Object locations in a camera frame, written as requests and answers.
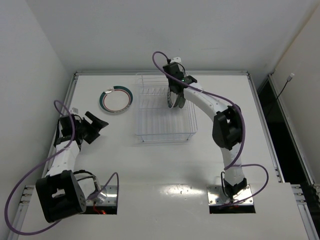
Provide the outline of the white plate with dark rim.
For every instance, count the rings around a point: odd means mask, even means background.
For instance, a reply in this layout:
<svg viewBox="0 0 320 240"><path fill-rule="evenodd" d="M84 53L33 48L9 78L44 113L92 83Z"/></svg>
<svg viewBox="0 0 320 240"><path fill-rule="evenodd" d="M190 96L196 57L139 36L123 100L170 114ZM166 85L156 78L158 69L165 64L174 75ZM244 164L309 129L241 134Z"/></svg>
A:
<svg viewBox="0 0 320 240"><path fill-rule="evenodd" d="M182 109L185 105L185 102L186 102L185 98L182 96L179 96L178 107Z"/></svg>

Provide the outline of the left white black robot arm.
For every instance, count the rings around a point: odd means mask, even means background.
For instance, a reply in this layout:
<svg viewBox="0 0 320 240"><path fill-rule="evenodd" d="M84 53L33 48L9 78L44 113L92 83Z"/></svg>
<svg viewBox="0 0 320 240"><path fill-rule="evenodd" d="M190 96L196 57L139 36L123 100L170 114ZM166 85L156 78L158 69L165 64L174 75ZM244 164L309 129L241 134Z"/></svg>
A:
<svg viewBox="0 0 320 240"><path fill-rule="evenodd" d="M38 179L35 184L42 212L48 223L82 214L87 210L87 198L98 190L98 184L94 176L76 179L76 158L82 143L91 144L106 126L108 122L89 111L83 117L73 113L59 118L53 143L57 155L45 177Z"/></svg>

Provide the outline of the blue patterned green plate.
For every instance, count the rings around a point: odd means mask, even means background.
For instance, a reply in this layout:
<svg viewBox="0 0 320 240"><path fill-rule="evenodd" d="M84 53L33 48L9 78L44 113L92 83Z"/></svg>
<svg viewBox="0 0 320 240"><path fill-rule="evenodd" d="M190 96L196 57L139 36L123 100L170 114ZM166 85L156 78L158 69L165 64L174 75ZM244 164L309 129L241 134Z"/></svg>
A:
<svg viewBox="0 0 320 240"><path fill-rule="evenodd" d="M173 107L176 108L179 105L181 97L178 95L174 101Z"/></svg>

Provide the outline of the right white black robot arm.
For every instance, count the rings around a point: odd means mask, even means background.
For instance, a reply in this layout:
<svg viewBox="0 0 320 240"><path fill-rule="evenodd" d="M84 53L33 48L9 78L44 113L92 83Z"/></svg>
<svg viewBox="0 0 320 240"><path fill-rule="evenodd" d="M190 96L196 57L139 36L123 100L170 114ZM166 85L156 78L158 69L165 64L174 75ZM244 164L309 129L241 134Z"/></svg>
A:
<svg viewBox="0 0 320 240"><path fill-rule="evenodd" d="M201 85L176 61L167 60L163 66L168 79L167 104L169 108L183 108L186 100L198 106L213 122L212 138L220 147L224 163L226 197L232 199L247 187L241 167L240 151L243 141L242 117L237 105L225 105L213 96L204 94Z"/></svg>

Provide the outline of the green red rimmed plate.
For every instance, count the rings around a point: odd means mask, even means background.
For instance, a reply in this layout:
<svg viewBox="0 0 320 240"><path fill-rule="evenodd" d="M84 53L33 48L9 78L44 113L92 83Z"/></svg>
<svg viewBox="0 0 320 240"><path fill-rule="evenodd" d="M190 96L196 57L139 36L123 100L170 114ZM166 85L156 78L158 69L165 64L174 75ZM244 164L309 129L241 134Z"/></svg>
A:
<svg viewBox="0 0 320 240"><path fill-rule="evenodd" d="M174 108L173 104L177 98L177 94L170 90L170 88L167 88L167 105L170 109Z"/></svg>
<svg viewBox="0 0 320 240"><path fill-rule="evenodd" d="M105 113L118 115L128 110L133 99L133 93L130 89L115 85L101 93L98 104Z"/></svg>

